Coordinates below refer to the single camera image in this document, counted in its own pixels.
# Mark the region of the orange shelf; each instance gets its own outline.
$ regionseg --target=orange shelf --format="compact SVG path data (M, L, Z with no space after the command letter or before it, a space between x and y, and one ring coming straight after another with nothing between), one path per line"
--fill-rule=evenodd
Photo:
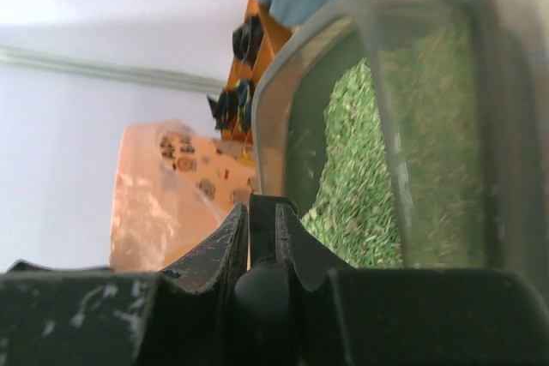
M247 63L241 63L237 59L232 60L229 76L227 77L226 88L234 87L238 79L251 79L254 85L261 80L263 73L271 64L275 56L282 49L282 46L290 39L292 32L279 25L269 14L268 9L257 3L257 0L248 0L246 11L244 12L244 20L249 15L259 15L259 19L263 28L263 39L259 46L257 59L253 68ZM253 136L251 130L244 133L236 122L233 122L229 129L221 131L222 140L242 141L252 144Z

